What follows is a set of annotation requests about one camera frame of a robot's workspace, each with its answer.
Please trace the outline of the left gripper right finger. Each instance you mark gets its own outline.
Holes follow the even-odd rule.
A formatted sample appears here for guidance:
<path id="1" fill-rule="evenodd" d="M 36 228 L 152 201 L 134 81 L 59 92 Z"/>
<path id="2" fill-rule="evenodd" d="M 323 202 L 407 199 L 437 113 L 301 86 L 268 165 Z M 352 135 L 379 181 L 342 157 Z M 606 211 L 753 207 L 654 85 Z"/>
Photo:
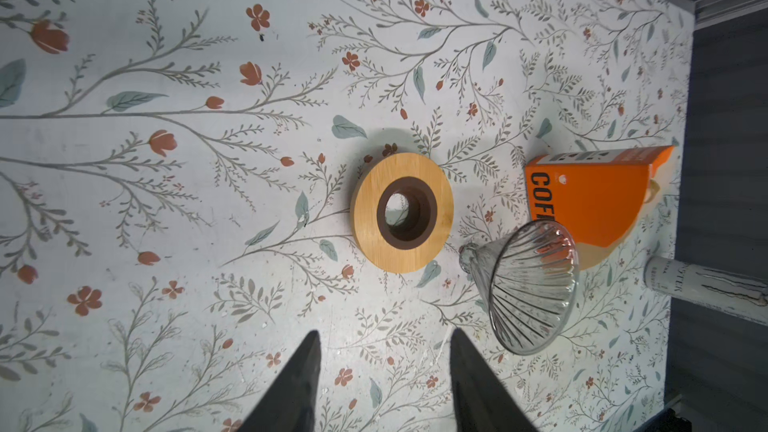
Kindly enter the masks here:
<path id="1" fill-rule="evenodd" d="M 457 431 L 536 431 L 461 329 L 451 335 L 449 364 Z"/>

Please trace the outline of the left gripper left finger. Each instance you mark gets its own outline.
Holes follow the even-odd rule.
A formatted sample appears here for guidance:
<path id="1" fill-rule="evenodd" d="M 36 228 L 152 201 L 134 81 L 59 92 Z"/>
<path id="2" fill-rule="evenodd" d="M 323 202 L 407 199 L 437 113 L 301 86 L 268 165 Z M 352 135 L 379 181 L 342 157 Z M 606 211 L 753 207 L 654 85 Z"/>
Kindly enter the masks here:
<path id="1" fill-rule="evenodd" d="M 239 431 L 313 431 L 321 362 L 320 334 L 312 330 Z"/>

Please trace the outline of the grey glass dripper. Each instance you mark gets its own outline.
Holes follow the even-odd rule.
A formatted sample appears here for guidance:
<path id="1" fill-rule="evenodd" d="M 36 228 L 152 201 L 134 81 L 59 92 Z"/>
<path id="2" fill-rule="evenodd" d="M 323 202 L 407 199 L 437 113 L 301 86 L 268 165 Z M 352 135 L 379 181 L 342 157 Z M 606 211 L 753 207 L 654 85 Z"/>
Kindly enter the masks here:
<path id="1" fill-rule="evenodd" d="M 548 347 L 576 303 L 579 259 L 567 229 L 535 220 L 484 245 L 467 243 L 459 263 L 476 284 L 500 345 L 516 355 Z"/>

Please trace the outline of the orange coffee filter box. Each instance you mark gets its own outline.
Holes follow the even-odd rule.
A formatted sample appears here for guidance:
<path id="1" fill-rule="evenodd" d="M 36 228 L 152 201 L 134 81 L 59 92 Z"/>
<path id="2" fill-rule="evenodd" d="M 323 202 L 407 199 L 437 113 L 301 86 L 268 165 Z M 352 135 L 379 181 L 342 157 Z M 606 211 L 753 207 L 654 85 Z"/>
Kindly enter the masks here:
<path id="1" fill-rule="evenodd" d="M 539 156 L 525 166 L 531 218 L 562 224 L 580 268 L 595 267 L 658 202 L 674 152 L 668 145 Z"/>

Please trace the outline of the clear plastic bottle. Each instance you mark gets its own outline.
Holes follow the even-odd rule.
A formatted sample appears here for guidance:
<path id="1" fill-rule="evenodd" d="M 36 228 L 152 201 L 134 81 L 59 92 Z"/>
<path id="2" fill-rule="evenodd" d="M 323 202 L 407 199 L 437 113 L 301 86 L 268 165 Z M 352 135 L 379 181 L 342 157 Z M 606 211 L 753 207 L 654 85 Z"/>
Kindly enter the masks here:
<path id="1" fill-rule="evenodd" d="M 767 283 L 761 280 L 652 256 L 645 266 L 644 282 L 673 298 L 767 325 Z"/>

